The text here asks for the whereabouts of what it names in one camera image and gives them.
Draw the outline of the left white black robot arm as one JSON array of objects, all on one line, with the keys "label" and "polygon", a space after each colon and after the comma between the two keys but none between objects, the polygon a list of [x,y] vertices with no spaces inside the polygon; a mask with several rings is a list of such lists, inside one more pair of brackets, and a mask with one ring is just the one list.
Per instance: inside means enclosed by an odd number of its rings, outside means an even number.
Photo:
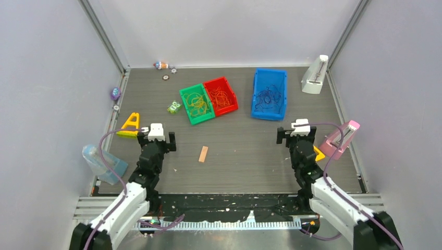
[{"label": "left white black robot arm", "polygon": [[144,215],[155,215],[161,200],[155,190],[162,172],[164,155],[176,151],[174,132],[138,130],[141,154],[137,167],[119,196],[94,220],[79,223],[73,230],[69,249],[117,249],[127,233]]}]

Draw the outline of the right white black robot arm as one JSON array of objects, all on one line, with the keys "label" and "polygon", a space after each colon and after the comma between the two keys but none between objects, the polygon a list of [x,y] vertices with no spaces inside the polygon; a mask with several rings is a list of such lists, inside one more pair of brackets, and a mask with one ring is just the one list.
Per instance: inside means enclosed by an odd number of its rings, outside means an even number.
[{"label": "right white black robot arm", "polygon": [[297,204],[301,212],[323,216],[345,237],[353,249],[403,249],[392,217],[375,212],[344,192],[326,169],[316,162],[316,124],[292,123],[277,129],[277,144],[289,149],[291,167],[300,186]]}]

